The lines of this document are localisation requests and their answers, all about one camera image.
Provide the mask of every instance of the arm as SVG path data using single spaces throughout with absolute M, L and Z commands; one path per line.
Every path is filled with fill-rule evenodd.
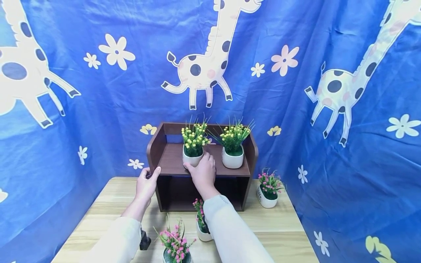
M 137 180 L 134 200 L 80 263 L 129 263 L 132 261 L 139 248 L 141 221 L 155 192 L 160 167 L 155 170 L 149 180 L 146 179 L 148 172 L 149 168 L 142 170 Z

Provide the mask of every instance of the giraffe print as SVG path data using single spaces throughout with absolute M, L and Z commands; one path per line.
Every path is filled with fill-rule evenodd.
M 21 100 L 45 129 L 53 122 L 45 114 L 38 97 L 48 94 L 60 115 L 65 116 L 50 84 L 56 83 L 71 98 L 80 96 L 80 93 L 49 70 L 47 57 L 33 36 L 20 0 L 3 0 L 2 7 L 15 33 L 16 47 L 0 47 L 0 116 L 9 113 L 16 100 Z
M 240 12 L 256 12 L 263 0 L 214 0 L 214 10 L 218 11 L 218 21 L 208 36 L 208 47 L 204 55 L 191 54 L 176 63 L 176 56 L 170 51 L 167 60 L 178 69 L 180 84 L 174 86 L 167 81 L 161 85 L 165 90 L 180 94 L 189 89 L 190 110 L 196 110 L 198 90 L 206 91 L 206 107 L 212 107 L 213 87 L 219 85 L 225 95 L 225 101 L 232 101 L 231 90 L 223 75 L 228 66 L 231 48 Z
M 317 102 L 310 120 L 312 126 L 324 107 L 332 110 L 329 123 L 323 131 L 324 139 L 335 125 L 338 115 L 343 114 L 344 125 L 339 144 L 346 146 L 352 122 L 352 107 L 362 97 L 377 66 L 405 27 L 408 24 L 421 25 L 420 9 L 421 0 L 390 0 L 377 39 L 368 47 L 354 73 L 342 69 L 331 69 L 323 73 L 323 63 L 317 92 L 314 93 L 311 86 L 304 91 L 313 103 Z

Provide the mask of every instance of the wooden shelf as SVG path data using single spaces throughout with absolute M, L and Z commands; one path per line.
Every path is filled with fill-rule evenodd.
M 183 127 L 184 123 L 161 123 L 147 147 L 151 172 L 156 167 L 161 167 L 156 189 L 161 212 L 194 211 L 192 203 L 196 198 L 200 198 L 189 172 L 183 166 L 183 145 L 169 143 L 167 140 L 168 135 L 181 135 Z M 207 130 L 213 134 L 222 133 L 219 125 L 208 124 Z M 244 211 L 258 158 L 258 149 L 252 134 L 244 140 L 243 148 L 245 157 L 243 165 L 239 169 L 228 169 L 222 164 L 222 146 L 207 146 L 207 150 L 215 158 L 215 187 L 230 200 L 237 211 Z

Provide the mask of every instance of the yellow flower print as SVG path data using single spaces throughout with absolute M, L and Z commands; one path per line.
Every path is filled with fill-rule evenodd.
M 385 245 L 380 243 L 378 237 L 371 237 L 368 236 L 365 239 L 365 247 L 367 248 L 370 254 L 375 252 L 376 260 L 380 263 L 397 263 L 392 259 L 392 254 L 389 248 Z
M 140 131 L 144 134 L 149 134 L 149 131 L 151 131 L 151 135 L 154 135 L 155 132 L 157 131 L 157 128 L 150 125 L 150 124 L 146 124 L 145 126 L 142 126 L 142 128 L 140 129 Z
M 281 134 L 281 130 L 281 127 L 275 126 L 273 128 L 270 128 L 270 130 L 267 131 L 267 134 L 269 134 L 269 136 L 278 136 Z

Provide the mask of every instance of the white pot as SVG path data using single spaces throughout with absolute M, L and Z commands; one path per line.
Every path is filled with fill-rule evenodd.
M 169 263 L 169 262 L 165 261 L 165 257 L 164 257 L 165 253 L 167 253 L 167 249 L 164 249 L 164 253 L 162 253 L 162 262 L 163 263 Z M 190 261 L 189 262 L 184 262 L 184 260 L 183 260 L 183 263 L 193 263 L 192 254 L 190 254 Z
M 199 222 L 197 222 L 197 221 L 196 221 L 196 232 L 197 232 L 197 237 L 203 242 L 209 242 L 209 241 L 213 240 L 211 234 L 204 233 L 204 232 L 202 232 L 202 230 L 200 230 Z
M 229 169 L 238 169 L 242 166 L 244 160 L 244 148 L 241 146 L 242 155 L 240 156 L 231 156 L 225 152 L 225 147 L 222 148 L 222 163 L 226 168 Z
M 199 164 L 200 160 L 202 159 L 204 153 L 205 151 L 202 151 L 202 155 L 198 157 L 189 157 L 184 153 L 184 146 L 183 146 L 183 163 L 188 162 L 193 167 L 196 167 Z
M 278 202 L 278 199 L 269 200 L 266 197 L 264 197 L 262 189 L 260 188 L 260 184 L 257 186 L 256 194 L 257 194 L 257 199 L 259 199 L 260 204 L 264 208 L 272 208 Z

